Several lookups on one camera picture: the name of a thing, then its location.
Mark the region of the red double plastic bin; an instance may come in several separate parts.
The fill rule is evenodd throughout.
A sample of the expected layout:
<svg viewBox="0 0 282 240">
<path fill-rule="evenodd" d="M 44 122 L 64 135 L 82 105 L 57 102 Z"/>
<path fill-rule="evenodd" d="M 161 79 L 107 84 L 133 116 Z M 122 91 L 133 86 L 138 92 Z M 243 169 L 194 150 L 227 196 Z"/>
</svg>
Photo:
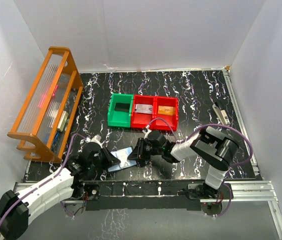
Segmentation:
<svg viewBox="0 0 282 240">
<path fill-rule="evenodd" d="M 136 113 L 136 104 L 152 105 L 152 114 Z M 158 114 L 158 106 L 175 107 L 174 115 Z M 142 129 L 150 124 L 151 130 L 176 131 L 179 123 L 179 100 L 175 97 L 135 95 L 133 97 L 131 123 L 133 129 Z"/>
</svg>

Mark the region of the green plastic bin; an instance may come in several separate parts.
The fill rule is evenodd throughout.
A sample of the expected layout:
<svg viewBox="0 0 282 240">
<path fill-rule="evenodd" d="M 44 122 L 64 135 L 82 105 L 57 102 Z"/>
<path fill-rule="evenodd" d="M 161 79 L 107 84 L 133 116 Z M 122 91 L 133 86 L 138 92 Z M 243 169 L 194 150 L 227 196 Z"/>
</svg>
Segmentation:
<svg viewBox="0 0 282 240">
<path fill-rule="evenodd" d="M 131 127 L 133 100 L 133 94 L 112 94 L 107 113 L 107 125 L 109 127 Z"/>
</svg>

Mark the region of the dark grey credit card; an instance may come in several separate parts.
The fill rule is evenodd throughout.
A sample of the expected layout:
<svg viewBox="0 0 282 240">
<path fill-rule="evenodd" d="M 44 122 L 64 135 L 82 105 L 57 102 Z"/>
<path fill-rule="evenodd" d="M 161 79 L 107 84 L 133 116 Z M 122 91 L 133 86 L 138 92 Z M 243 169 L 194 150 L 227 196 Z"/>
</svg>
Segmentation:
<svg viewBox="0 0 282 240">
<path fill-rule="evenodd" d="M 117 102 L 114 106 L 114 110 L 117 112 L 125 112 L 129 113 L 130 112 L 130 103 L 124 103 L 124 102 Z"/>
</svg>

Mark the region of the black silver stapler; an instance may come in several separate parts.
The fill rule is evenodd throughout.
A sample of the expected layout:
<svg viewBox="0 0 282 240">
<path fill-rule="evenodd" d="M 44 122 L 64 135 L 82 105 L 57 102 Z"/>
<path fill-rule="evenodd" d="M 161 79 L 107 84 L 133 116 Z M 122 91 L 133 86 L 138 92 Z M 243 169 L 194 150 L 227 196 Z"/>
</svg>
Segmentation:
<svg viewBox="0 0 282 240">
<path fill-rule="evenodd" d="M 219 119 L 219 121 L 226 126 L 230 125 L 230 120 L 228 118 L 228 115 L 226 113 L 226 110 L 223 106 L 223 104 L 217 100 L 213 103 L 212 105 L 212 109 L 215 112 L 217 118 Z"/>
</svg>

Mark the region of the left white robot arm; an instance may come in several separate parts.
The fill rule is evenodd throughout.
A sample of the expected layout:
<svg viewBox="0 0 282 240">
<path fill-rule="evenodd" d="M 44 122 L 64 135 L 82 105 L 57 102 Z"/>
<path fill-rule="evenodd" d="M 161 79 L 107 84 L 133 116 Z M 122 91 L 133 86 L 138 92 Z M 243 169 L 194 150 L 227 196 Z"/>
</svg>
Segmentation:
<svg viewBox="0 0 282 240">
<path fill-rule="evenodd" d="M 0 234 L 5 240 L 18 239 L 35 218 L 64 200 L 82 198 L 85 181 L 119 163 L 106 147 L 90 142 L 43 180 L 18 192 L 5 192 L 0 199 Z"/>
</svg>

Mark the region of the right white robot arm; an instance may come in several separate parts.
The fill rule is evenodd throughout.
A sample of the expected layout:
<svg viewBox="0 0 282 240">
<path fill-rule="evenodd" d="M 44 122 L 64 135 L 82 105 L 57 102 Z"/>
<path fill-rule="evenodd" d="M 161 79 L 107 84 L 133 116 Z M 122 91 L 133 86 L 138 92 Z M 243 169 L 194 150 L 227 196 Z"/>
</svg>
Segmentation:
<svg viewBox="0 0 282 240">
<path fill-rule="evenodd" d="M 203 189 L 216 192 L 239 149 L 238 143 L 229 135 L 207 126 L 192 137 L 181 142 L 169 141 L 159 130 L 151 130 L 139 138 L 129 161 L 143 164 L 151 156 L 161 156 L 168 163 L 179 163 L 186 158 L 200 156 L 209 164 Z"/>
</svg>

